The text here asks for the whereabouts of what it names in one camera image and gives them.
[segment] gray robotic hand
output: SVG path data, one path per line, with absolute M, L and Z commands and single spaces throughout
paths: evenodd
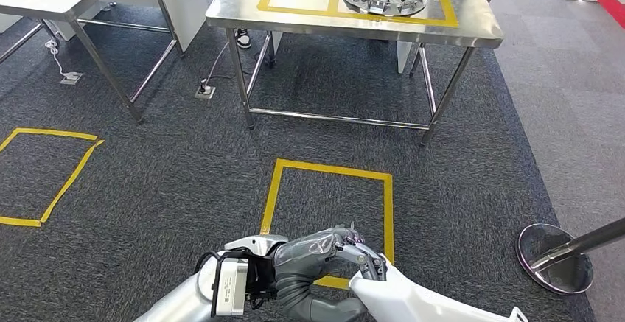
M 310 322 L 354 321 L 366 312 L 357 298 L 328 301 L 310 292 L 340 260 L 360 266 L 363 276 L 385 280 L 384 258 L 366 247 L 352 228 L 336 227 L 279 246 L 273 255 L 278 301 L 291 318 Z

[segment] black cable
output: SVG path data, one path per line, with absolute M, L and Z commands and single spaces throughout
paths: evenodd
M 259 308 L 262 307 L 262 305 L 265 303 L 265 301 L 267 301 L 267 299 L 265 299 L 265 298 L 261 298 L 259 302 L 256 302 L 256 299 L 250 300 L 250 308 L 252 308 L 252 309 L 259 309 Z
M 198 259 L 198 262 L 195 263 L 195 269 L 193 270 L 193 274 L 196 274 L 197 272 L 200 271 L 200 269 L 202 269 L 202 266 L 204 265 L 204 259 L 206 259 L 206 257 L 208 257 L 208 256 L 212 256 L 217 261 L 219 260 L 219 258 L 221 258 L 221 256 L 216 254 L 214 251 L 206 252 L 205 254 L 200 256 L 200 258 Z
M 256 52 L 254 54 L 254 61 L 255 62 L 258 61 L 258 57 L 260 57 L 260 52 Z M 243 70 L 243 68 L 241 68 L 241 70 L 243 71 L 243 74 L 245 74 L 245 75 L 252 75 L 251 72 L 245 71 L 245 70 Z M 232 74 L 232 75 L 212 75 L 211 79 L 234 79 L 236 76 L 237 76 L 236 74 Z

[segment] sneaker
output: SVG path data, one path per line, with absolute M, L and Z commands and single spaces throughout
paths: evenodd
M 237 46 L 241 49 L 248 49 L 252 46 L 252 40 L 248 35 L 246 29 L 236 29 L 234 31 L 234 37 L 237 39 Z

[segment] gray floor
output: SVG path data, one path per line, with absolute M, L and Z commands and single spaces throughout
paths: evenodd
M 99 18 L 163 24 L 158 10 L 121 5 Z M 169 42 L 141 31 L 87 32 L 129 91 Z M 259 48 L 259 34 L 253 37 L 246 70 Z M 204 27 L 186 58 L 167 58 L 139 98 L 140 126 L 75 39 L 62 43 L 60 59 L 85 76 L 74 87 L 60 85 L 45 40 L 38 34 L 0 67 L 0 134 L 53 128 L 105 143 L 41 228 L 0 225 L 3 321 L 131 321 L 183 281 L 201 253 L 259 231 L 276 158 L 390 172 L 395 263 L 419 284 L 501 315 L 516 305 L 531 321 L 594 321 L 585 295 L 551 294 L 516 262 L 519 231 L 556 218 L 492 51 L 476 53 L 436 136 L 421 148 L 416 132 L 333 122 L 259 116 L 250 131 L 233 79 L 214 81 L 211 102 L 192 98 L 225 42 L 219 29 Z M 262 68 L 252 104 L 418 120 L 427 113 L 422 80 L 379 63 L 396 52 L 384 41 L 286 35 L 274 68 Z M 438 95 L 461 52 L 430 48 Z M 346 53 L 360 56 L 361 70 L 351 68 Z M 222 60 L 217 71 L 228 74 L 228 66 Z M 32 163 L 62 170 L 77 161 L 57 140 L 21 138 L 3 150 L 1 167 L 10 165 L 23 180 L 0 184 L 0 191 L 17 192 L 0 196 L 0 209 L 41 213 L 41 198 L 53 196 L 63 177 L 32 171 Z M 26 156 L 20 146 L 26 155 L 59 154 Z M 80 152 L 85 144 L 77 146 Z M 299 170 L 285 171 L 282 180 L 272 232 L 297 237 L 354 220 L 382 250 L 379 183 Z M 287 321 L 275 304 L 243 320 Z
M 561 226 L 625 217 L 625 30 L 596 3 L 493 0 L 495 51 Z M 599 322 L 625 316 L 625 241 L 592 253 Z

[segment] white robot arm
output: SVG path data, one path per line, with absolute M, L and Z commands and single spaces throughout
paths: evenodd
M 390 263 L 386 267 L 385 281 L 365 279 L 360 272 L 349 281 L 377 322 L 528 322 L 518 307 L 509 317 L 496 315 L 428 290 Z
M 308 322 L 350 322 L 366 312 L 378 322 L 528 322 L 516 307 L 503 317 L 412 282 L 365 246 L 353 227 L 329 228 L 291 242 L 258 235 L 224 248 L 201 257 L 193 276 L 135 322 L 213 321 L 242 315 L 245 301 L 256 309 L 271 299 L 289 317 Z M 349 282 L 357 297 L 337 302 L 313 296 L 310 285 L 341 260 L 360 267 Z

